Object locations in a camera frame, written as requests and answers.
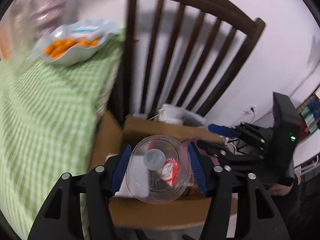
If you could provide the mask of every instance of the chair slat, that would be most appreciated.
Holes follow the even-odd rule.
[[[145,112],[146,98],[147,98],[147,92],[148,92],[148,87],[149,87],[149,78],[150,78],[151,66],[152,66],[152,61],[153,61],[153,54],[154,54],[155,46],[156,46],[157,34],[158,34],[161,15],[162,15],[163,3],[164,3],[164,0],[158,0],[155,19],[153,22],[150,45],[149,45],[149,53],[148,53],[148,59],[147,59],[147,65],[146,65],[146,73],[144,76],[144,84],[143,84],[143,91],[142,91],[140,113]]]
[[[214,104],[219,100],[219,98],[223,95],[223,93],[227,90],[228,86],[231,84],[233,79],[238,74],[242,65],[245,63],[250,53],[254,49],[257,44],[258,39],[260,38],[263,29],[265,27],[265,22],[260,18],[255,20],[257,27],[255,28],[255,32],[252,37],[247,36],[244,40],[241,48],[238,53],[234,57],[227,71],[224,73],[223,77],[220,79],[219,83],[213,89],[211,94],[208,96],[206,101],[202,104],[202,106],[196,112],[201,116],[205,116],[210,109],[214,106]]]
[[[134,29],[136,24],[137,0],[128,0],[127,31],[123,54],[123,97],[124,118],[130,112],[132,62],[134,62]]]
[[[167,77],[168,70],[169,70],[169,65],[170,65],[170,62],[171,62],[173,50],[174,50],[174,47],[176,45],[177,37],[178,37],[180,29],[181,29],[181,24],[182,24],[182,20],[183,20],[185,7],[186,6],[184,4],[180,4],[178,12],[177,12],[177,15],[176,15],[176,19],[175,19],[173,30],[172,30],[172,33],[171,33],[169,45],[168,45],[168,48],[167,48],[167,53],[166,53],[165,60],[164,60],[164,63],[163,63],[163,67],[162,67],[162,71],[161,71],[161,74],[160,74],[158,87],[157,87],[157,90],[156,90],[155,97],[153,99],[151,111],[150,111],[150,113],[148,115],[148,117],[150,117],[150,118],[153,117],[155,115],[155,113],[156,113],[156,108],[157,108],[157,105],[158,105],[158,102],[159,102],[159,99],[160,99],[160,96],[161,96],[161,92],[162,92],[162,89],[163,89],[163,86],[164,86],[165,79]]]
[[[214,61],[210,71],[208,72],[207,76],[205,77],[205,79],[202,82],[201,86],[199,87],[198,91],[196,92],[196,94],[193,96],[192,100],[188,104],[188,106],[187,106],[188,110],[190,110],[190,111],[192,110],[192,108],[196,105],[196,103],[201,98],[204,91],[206,90],[206,88],[210,84],[210,81],[212,80],[212,78],[216,74],[218,68],[220,67],[224,57],[226,56],[226,54],[230,48],[230,45],[233,41],[233,38],[236,34],[236,31],[237,31],[237,29],[235,27],[232,27],[231,31],[229,32],[228,37],[226,38],[225,42],[223,43],[223,46],[219,52],[219,55],[217,56],[216,60]]]
[[[188,64],[191,52],[192,52],[193,47],[195,46],[196,40],[197,40],[197,38],[199,36],[199,32],[200,32],[200,28],[201,28],[203,20],[204,20],[204,16],[205,16],[205,12],[200,11],[199,14],[198,14],[198,18],[196,20],[196,23],[194,25],[192,34],[190,36],[189,44],[187,46],[186,52],[185,52],[185,54],[183,56],[181,65],[179,67],[177,76],[176,76],[176,78],[175,78],[175,80],[173,82],[172,88],[171,88],[169,96],[167,98],[166,102],[168,104],[172,103],[173,97],[174,97],[174,95],[175,95],[175,93],[176,93],[176,91],[177,91],[177,89],[178,89],[178,87],[180,85],[180,81],[182,79],[183,73],[184,73],[184,71],[186,69],[186,66]]]
[[[177,106],[182,106],[182,104],[183,104],[184,100],[186,99],[188,93],[190,92],[194,82],[196,81],[196,78],[198,77],[198,75],[202,69],[202,66],[203,66],[205,60],[207,59],[207,56],[211,50],[211,47],[212,47],[214,40],[217,36],[217,33],[219,31],[220,25],[221,25],[221,20],[217,19],[212,27],[212,30],[209,34],[209,37],[208,37],[207,42],[204,46],[202,54],[198,60],[198,63],[196,64],[196,67],[193,70],[193,73],[192,73],[191,77],[189,78],[188,83],[187,83],[186,87],[184,88],[184,90],[178,100]]]

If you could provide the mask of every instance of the power outlet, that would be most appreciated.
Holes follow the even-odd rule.
[[[252,111],[251,108],[253,108],[253,110],[255,111],[256,107],[257,107],[256,105],[249,105],[245,112],[250,113]]]

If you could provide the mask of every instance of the person's hand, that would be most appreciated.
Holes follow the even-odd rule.
[[[285,196],[288,195],[290,190],[292,189],[293,183],[291,186],[284,186],[280,184],[273,184],[269,189],[269,192],[272,196]]]

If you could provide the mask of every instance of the orange snack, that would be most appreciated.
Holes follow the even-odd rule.
[[[90,43],[90,47],[94,47],[94,46],[97,46],[99,43],[99,38],[93,40],[91,43]]]
[[[65,43],[64,43],[64,46],[65,46],[67,49],[69,49],[69,48],[71,48],[72,46],[76,45],[76,43],[77,43],[77,42],[76,42],[74,39],[69,38],[69,39],[66,39],[66,41],[65,41]]]
[[[80,41],[77,42],[77,45],[81,45],[81,46],[88,46],[89,42],[87,39],[82,39]]]
[[[55,56],[55,58],[60,58],[63,54],[64,54],[64,52],[62,52],[62,53],[60,53],[60,54],[56,55],[56,56]]]
[[[58,54],[64,53],[66,51],[66,47],[64,45],[56,47],[53,52],[51,52],[50,57],[55,58]]]
[[[56,40],[52,43],[54,47],[59,47],[65,43],[65,40]]]
[[[55,49],[55,47],[51,44],[43,52],[44,52],[44,54],[50,55],[54,49]]]

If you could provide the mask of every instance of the green checkered tablecloth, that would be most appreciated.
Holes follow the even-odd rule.
[[[97,111],[106,103],[124,32],[71,67],[0,62],[0,209],[22,240],[60,175],[86,173]]]

